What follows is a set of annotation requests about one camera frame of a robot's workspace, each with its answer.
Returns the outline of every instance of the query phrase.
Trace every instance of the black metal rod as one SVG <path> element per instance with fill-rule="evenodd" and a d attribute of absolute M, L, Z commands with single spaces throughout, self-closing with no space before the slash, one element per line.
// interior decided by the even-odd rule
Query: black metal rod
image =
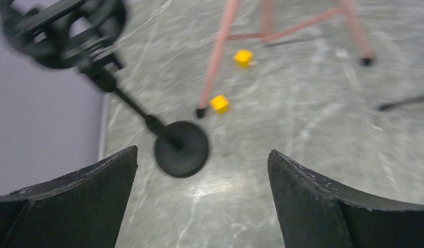
<path fill-rule="evenodd" d="M 43 26 L 52 24 L 83 5 L 83 0 L 60 0 L 16 26 L 18 35 L 32 34 Z"/>
<path fill-rule="evenodd" d="M 159 118 L 154 115 L 147 114 L 143 108 L 141 108 L 137 103 L 133 102 L 131 97 L 129 97 L 118 87 L 116 87 L 113 92 L 145 120 L 148 130 L 154 133 L 157 137 L 165 139 L 172 147 L 174 147 L 174 149 L 183 149 L 183 144 L 181 141 L 177 139 L 173 133 L 168 131 L 168 129 L 165 127 L 165 124 L 159 120 Z"/>
<path fill-rule="evenodd" d="M 411 97 L 407 99 L 403 99 L 400 101 L 390 102 L 390 103 L 382 103 L 378 106 L 379 111 L 388 111 L 394 109 L 395 107 L 401 107 L 408 104 L 418 103 L 424 101 L 424 95 Z"/>

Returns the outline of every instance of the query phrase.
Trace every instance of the pink metal stand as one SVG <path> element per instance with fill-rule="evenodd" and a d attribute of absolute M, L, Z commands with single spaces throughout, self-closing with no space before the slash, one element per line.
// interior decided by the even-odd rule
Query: pink metal stand
<path fill-rule="evenodd" d="M 207 70 L 206 83 L 204 84 L 203 93 L 201 95 L 199 106 L 196 110 L 198 118 L 203 118 L 206 113 L 207 103 L 209 101 L 210 92 L 214 85 L 215 76 L 218 72 L 221 59 L 223 57 L 224 43 L 228 40 L 245 40 L 259 38 L 263 42 L 271 42 L 283 36 L 289 35 L 296 31 L 299 31 L 305 27 L 319 24 L 323 21 L 333 18 L 338 14 L 344 14 L 346 21 L 352 36 L 360 50 L 362 57 L 362 64 L 364 66 L 370 66 L 373 61 L 373 51 L 367 43 L 366 35 L 363 26 L 359 22 L 356 13 L 351 8 L 350 0 L 337 0 L 338 7 L 331 8 L 327 12 L 305 22 L 301 22 L 293 27 L 287 28 L 277 34 L 272 34 L 272 23 L 273 23 L 273 7 L 274 0 L 261 0 L 263 8 L 263 20 L 262 30 L 260 33 L 254 34 L 236 34 L 230 35 L 230 27 L 233 22 L 233 17 L 236 15 L 238 10 L 239 0 L 228 0 L 228 3 L 224 9 L 224 16 L 221 20 L 220 29 L 218 31 L 218 37 L 215 41 L 214 49 L 210 56 L 209 68 Z"/>

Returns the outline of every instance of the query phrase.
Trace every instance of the yellow cube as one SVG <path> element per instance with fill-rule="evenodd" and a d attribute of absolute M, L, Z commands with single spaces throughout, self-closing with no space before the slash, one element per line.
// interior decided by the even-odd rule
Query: yellow cube
<path fill-rule="evenodd" d="M 236 65 L 238 65 L 239 67 L 243 69 L 246 69 L 251 66 L 252 57 L 253 57 L 252 52 L 247 50 L 240 50 L 235 54 L 235 56 L 233 57 L 233 60 L 235 61 Z"/>
<path fill-rule="evenodd" d="M 229 102 L 224 95 L 219 95 L 209 102 L 210 106 L 218 114 L 222 115 L 229 110 Z"/>

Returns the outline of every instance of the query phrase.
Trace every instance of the gray wall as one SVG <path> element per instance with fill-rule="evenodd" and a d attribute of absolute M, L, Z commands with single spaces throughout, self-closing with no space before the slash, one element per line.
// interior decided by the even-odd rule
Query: gray wall
<path fill-rule="evenodd" d="M 95 163 L 102 103 L 74 70 L 40 68 L 5 45 L 0 30 L 0 194 Z"/>

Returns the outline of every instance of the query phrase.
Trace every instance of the stand leg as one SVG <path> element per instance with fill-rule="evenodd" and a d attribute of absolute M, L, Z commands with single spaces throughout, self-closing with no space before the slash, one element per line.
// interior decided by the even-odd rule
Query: stand leg
<path fill-rule="evenodd" d="M 264 37 L 271 35 L 271 30 L 273 28 L 273 16 L 274 16 L 274 3 L 273 0 L 262 0 L 262 8 L 264 9 L 263 19 L 262 19 L 262 38 L 261 40 L 265 42 Z"/>
<path fill-rule="evenodd" d="M 214 85 L 215 77 L 220 66 L 221 58 L 224 52 L 224 43 L 230 32 L 233 17 L 238 9 L 239 0 L 228 0 L 224 10 L 224 16 L 221 20 L 221 26 L 218 31 L 218 37 L 215 41 L 214 49 L 210 56 L 209 69 L 207 70 L 206 83 L 204 84 L 203 93 L 201 95 L 196 115 L 203 118 L 206 114 L 207 102 L 209 101 L 210 92 Z"/>
<path fill-rule="evenodd" d="M 145 120 L 146 127 L 153 134 L 155 134 L 158 138 L 167 141 L 175 150 L 183 149 L 183 144 L 180 142 L 180 140 L 176 139 L 174 137 L 174 134 L 169 132 L 165 128 L 165 124 L 163 124 L 163 122 L 159 120 L 159 118 L 154 115 L 145 113 L 145 111 L 141 107 L 139 107 L 137 103 L 133 102 L 131 98 L 119 88 L 116 87 L 113 93 L 115 93 L 119 98 L 121 98 L 128 106 L 130 106 Z"/>
<path fill-rule="evenodd" d="M 286 35 L 290 35 L 290 34 L 296 32 L 296 31 L 299 31 L 299 30 L 304 29 L 306 27 L 313 26 L 313 25 L 319 24 L 323 21 L 326 21 L 328 19 L 331 19 L 335 15 L 340 14 L 342 12 L 344 12 L 343 8 L 331 8 L 327 12 L 325 12 L 325 13 L 323 13 L 323 14 L 321 14 L 321 15 L 313 18 L 313 19 L 310 19 L 310 20 L 301 22 L 301 23 L 299 23 L 295 26 L 289 27 L 289 28 L 285 29 L 284 31 L 281 31 L 277 34 L 270 35 L 268 37 L 264 37 L 263 40 L 265 42 L 274 41 L 276 39 L 279 39 L 279 38 L 286 36 Z"/>
<path fill-rule="evenodd" d="M 339 4 L 345 9 L 345 15 L 347 18 L 347 25 L 351 31 L 352 36 L 354 37 L 355 43 L 357 44 L 361 56 L 362 56 L 362 65 L 370 66 L 373 62 L 374 55 L 372 49 L 366 40 L 366 34 L 361 22 L 358 20 L 357 14 L 351 8 L 351 3 L 349 0 L 338 0 Z"/>

